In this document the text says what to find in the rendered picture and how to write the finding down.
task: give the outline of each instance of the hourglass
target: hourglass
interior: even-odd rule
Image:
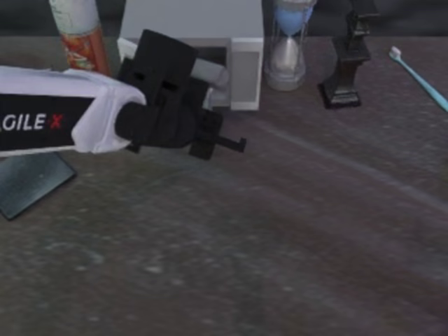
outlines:
[[[303,44],[316,2],[274,0],[274,21],[265,58],[265,77],[267,84],[275,90],[295,90],[305,79]]]

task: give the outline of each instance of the gray table surface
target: gray table surface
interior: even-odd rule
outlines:
[[[448,39],[368,44],[363,107],[323,108],[311,38],[303,87],[228,113],[243,155],[64,153],[78,178],[0,220],[0,333],[447,335],[448,115],[387,52],[448,95]],[[57,38],[0,38],[0,64],[66,66]]]

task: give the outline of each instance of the toothbrush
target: toothbrush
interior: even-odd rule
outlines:
[[[420,77],[420,75],[417,72],[412,70],[412,68],[409,65],[407,65],[405,61],[401,59],[400,49],[398,49],[397,47],[392,47],[391,51],[389,52],[389,56],[391,57],[392,60],[401,64],[403,68],[405,68],[411,74],[411,76],[414,77],[415,80],[419,82],[421,86],[423,86],[423,88],[427,91],[427,93],[440,105],[440,107],[444,109],[446,112],[448,112],[448,101],[434,87],[432,87],[428,82],[426,82],[426,80]]]

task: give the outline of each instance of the bottle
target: bottle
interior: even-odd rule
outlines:
[[[50,0],[69,67],[110,76],[95,0]]]

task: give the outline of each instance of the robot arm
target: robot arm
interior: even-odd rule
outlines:
[[[0,156],[191,145],[208,160],[216,144],[243,152],[246,140],[219,136],[222,116],[204,108],[210,88],[191,77],[196,61],[196,49],[146,30],[118,79],[0,66]]]

